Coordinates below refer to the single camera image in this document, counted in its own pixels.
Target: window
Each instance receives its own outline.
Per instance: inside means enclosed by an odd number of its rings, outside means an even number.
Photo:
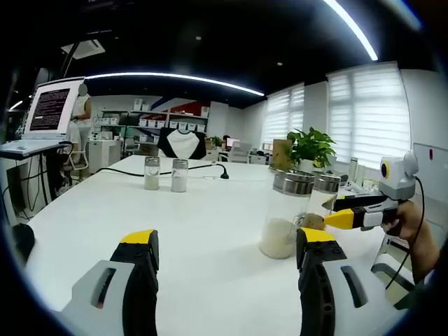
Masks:
[[[378,169],[382,157],[403,156],[411,147],[406,93],[396,63],[328,75],[329,135],[337,161],[358,158]]]
[[[262,144],[272,144],[274,139],[286,139],[294,129],[302,129],[304,85],[299,84],[274,93],[267,98],[263,120]]]

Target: laptop screen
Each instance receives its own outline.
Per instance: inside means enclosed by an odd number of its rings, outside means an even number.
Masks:
[[[82,78],[56,80],[37,87],[29,107],[24,135],[66,134]]]

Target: metal lid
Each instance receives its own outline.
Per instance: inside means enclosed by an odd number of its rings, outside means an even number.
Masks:
[[[289,195],[309,195],[313,189],[314,175],[303,171],[277,170],[273,189]]]
[[[188,160],[173,159],[173,169],[188,169]]]
[[[337,193],[341,178],[333,174],[317,174],[314,177],[314,189],[327,193]]]
[[[159,167],[160,166],[160,157],[155,157],[155,156],[145,157],[145,166]]]

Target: laptop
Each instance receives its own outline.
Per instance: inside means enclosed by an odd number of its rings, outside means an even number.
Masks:
[[[84,77],[65,78],[36,87],[21,140],[0,146],[0,158],[27,158],[67,139],[71,113]]]

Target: glass jar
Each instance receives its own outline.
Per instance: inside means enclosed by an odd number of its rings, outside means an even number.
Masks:
[[[341,178],[332,174],[317,174],[309,198],[307,213],[301,225],[304,228],[324,230],[323,219],[333,210]]]
[[[145,157],[145,189],[159,189],[160,177],[160,158],[147,156]]]
[[[269,198],[260,250],[268,257],[284,259],[295,252],[295,230],[305,212],[313,188],[312,174],[277,171]]]
[[[173,159],[171,175],[171,191],[184,193],[187,191],[188,160]]]

